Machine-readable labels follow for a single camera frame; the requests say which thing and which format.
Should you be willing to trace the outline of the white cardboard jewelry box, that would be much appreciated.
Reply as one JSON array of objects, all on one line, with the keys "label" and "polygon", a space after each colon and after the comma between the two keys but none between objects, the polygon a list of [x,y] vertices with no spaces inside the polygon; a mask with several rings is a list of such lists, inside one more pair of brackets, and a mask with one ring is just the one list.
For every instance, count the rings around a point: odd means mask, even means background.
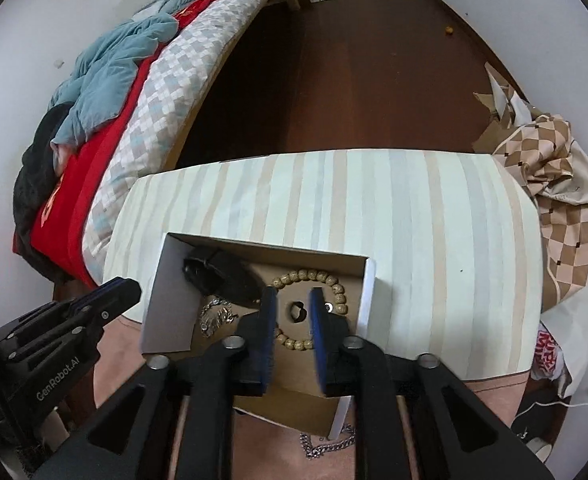
[{"label": "white cardboard jewelry box", "polygon": [[342,342],[367,333],[374,281],[361,256],[167,234],[142,324],[145,406],[183,417],[183,452],[229,444],[238,411],[337,438]]}]

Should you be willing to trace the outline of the black wristband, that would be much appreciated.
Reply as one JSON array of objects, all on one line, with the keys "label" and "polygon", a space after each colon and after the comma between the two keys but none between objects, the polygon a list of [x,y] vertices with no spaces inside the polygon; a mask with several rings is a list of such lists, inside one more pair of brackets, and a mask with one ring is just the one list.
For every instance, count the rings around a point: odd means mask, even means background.
[{"label": "black wristband", "polygon": [[262,299],[262,279],[237,256],[220,248],[196,246],[183,259],[182,270],[203,296],[217,296],[248,308]]}]

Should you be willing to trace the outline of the red white plastic bag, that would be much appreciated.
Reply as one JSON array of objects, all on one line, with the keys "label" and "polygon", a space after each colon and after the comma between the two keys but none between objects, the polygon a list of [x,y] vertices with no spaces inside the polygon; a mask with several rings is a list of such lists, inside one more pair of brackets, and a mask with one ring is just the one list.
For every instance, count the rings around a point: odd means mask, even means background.
[{"label": "red white plastic bag", "polygon": [[547,327],[540,323],[530,376],[535,380],[548,379],[553,382],[561,378],[564,373],[565,363],[562,349]]}]

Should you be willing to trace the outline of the black fuzzy blanket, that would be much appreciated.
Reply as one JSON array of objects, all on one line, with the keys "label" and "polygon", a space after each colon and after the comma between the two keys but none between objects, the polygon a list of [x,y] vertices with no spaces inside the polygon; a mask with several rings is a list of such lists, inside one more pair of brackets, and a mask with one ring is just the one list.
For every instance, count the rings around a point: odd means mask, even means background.
[{"label": "black fuzzy blanket", "polygon": [[53,192],[56,181],[53,151],[50,146],[59,128],[67,118],[72,102],[63,102],[48,110],[22,156],[22,166],[14,183],[13,219],[14,252],[32,266],[38,266],[42,257],[30,244],[30,232],[40,207]]}]

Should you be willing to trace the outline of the striped glossy table mat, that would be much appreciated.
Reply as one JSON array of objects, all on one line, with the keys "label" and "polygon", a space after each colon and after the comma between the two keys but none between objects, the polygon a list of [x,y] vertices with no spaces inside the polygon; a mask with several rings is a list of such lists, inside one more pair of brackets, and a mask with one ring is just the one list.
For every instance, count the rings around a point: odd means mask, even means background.
[{"label": "striped glossy table mat", "polygon": [[137,180],[106,278],[152,284],[167,233],[365,256],[369,338],[465,380],[526,372],[542,294],[536,208],[488,155],[347,150],[213,162]]}]

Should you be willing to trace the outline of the blue quilt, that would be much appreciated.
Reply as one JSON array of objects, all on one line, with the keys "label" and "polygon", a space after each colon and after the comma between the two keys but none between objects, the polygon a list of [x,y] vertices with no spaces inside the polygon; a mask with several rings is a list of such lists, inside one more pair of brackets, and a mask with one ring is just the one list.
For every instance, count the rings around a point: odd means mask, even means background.
[{"label": "blue quilt", "polygon": [[55,90],[50,107],[70,110],[50,141],[76,150],[97,128],[116,118],[137,77],[139,64],[179,30],[175,15],[193,0],[122,0],[117,12],[125,21],[94,40],[76,58],[70,76]]}]

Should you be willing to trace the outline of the checkered beige cloth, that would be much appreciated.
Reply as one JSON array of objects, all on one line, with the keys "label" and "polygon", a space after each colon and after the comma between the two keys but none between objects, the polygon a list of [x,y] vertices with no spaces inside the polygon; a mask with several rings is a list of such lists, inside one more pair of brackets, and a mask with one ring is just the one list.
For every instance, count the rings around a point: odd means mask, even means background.
[{"label": "checkered beige cloth", "polygon": [[548,310],[588,284],[588,157],[559,115],[509,128],[492,122],[486,133],[489,153],[537,207]]}]

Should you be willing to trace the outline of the torn cardboard pieces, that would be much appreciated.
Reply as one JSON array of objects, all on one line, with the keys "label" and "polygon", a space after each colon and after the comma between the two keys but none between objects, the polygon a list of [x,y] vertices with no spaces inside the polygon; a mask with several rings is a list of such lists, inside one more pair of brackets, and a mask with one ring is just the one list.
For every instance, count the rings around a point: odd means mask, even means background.
[{"label": "torn cardboard pieces", "polygon": [[489,110],[490,123],[480,137],[472,144],[473,151],[480,154],[494,154],[504,141],[518,128],[534,120],[528,103],[514,90],[498,70],[489,63],[485,70],[490,83],[489,94],[475,93],[475,99]]}]

